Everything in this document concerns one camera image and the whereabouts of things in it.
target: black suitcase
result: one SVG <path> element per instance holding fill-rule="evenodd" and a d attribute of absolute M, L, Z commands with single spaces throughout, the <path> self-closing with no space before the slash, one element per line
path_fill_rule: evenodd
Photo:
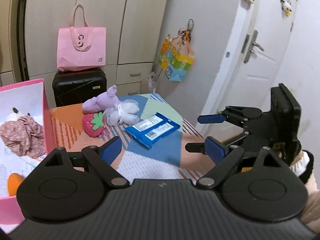
<path fill-rule="evenodd" d="M 107 91 L 107 78 L 99 68 L 82 71 L 58 71 L 52 81 L 57 107 L 84 103 Z"/>

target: wall stain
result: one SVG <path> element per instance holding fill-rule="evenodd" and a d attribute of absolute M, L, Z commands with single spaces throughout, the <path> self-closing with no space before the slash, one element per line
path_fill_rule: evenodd
<path fill-rule="evenodd" d="M 299 132 L 298 132 L 299 136 L 301 136 L 303 133 L 305 133 L 309 129 L 310 125 L 311 125 L 310 119 L 302 121 L 299 126 Z"/>
<path fill-rule="evenodd" d="M 297 90 L 302 86 L 302 82 L 299 80 L 298 81 L 298 85 L 295 89 L 293 89 L 292 87 L 289 88 L 291 94 L 293 94 L 293 96 L 296 98 L 297 97 Z"/>

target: duck keychain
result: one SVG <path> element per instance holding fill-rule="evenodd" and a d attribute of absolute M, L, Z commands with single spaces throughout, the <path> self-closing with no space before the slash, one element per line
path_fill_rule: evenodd
<path fill-rule="evenodd" d="M 292 13 L 291 0 L 280 0 L 282 3 L 282 9 L 285 12 L 285 15 L 289 17 Z"/>
<path fill-rule="evenodd" d="M 280 0 L 282 3 L 282 9 L 285 11 L 285 15 L 289 17 L 292 13 L 292 6 L 285 0 Z"/>

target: drawer handle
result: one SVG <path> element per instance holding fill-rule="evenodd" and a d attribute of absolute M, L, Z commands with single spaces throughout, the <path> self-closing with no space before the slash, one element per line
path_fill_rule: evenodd
<path fill-rule="evenodd" d="M 137 91 L 135 91 L 135 92 L 133 92 L 133 93 L 129 93 L 129 92 L 128 92 L 128 96 L 136 95 L 136 94 L 138 94 L 138 93 L 139 93 L 139 90 L 137 90 Z"/>
<path fill-rule="evenodd" d="M 140 76 L 140 75 L 141 75 L 141 72 L 135 73 L 135 74 L 130 73 L 130 76 L 131 76 L 131 77 L 138 77 L 138 76 Z"/>

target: patterned bed sheet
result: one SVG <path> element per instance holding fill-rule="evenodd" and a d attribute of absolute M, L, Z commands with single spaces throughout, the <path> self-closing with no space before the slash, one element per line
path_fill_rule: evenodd
<path fill-rule="evenodd" d="M 126 177 L 131 183 L 134 179 L 191 179 L 193 182 L 213 168 L 213 161 L 199 153 L 185 150 L 188 142 L 203 142 L 201 134 L 181 117 L 158 94 L 133 95 L 119 98 L 133 99 L 139 103 L 137 115 L 141 120 L 159 112 L 180 128 L 161 138 L 151 149 L 141 145 L 128 134 L 125 124 L 108 127 L 109 136 L 89 137 L 82 128 L 84 116 L 81 104 L 52 109 L 52 127 L 56 145 L 65 147 L 69 152 L 81 151 L 88 145 L 101 146 L 114 136 L 122 140 L 122 151 L 111 166 Z"/>

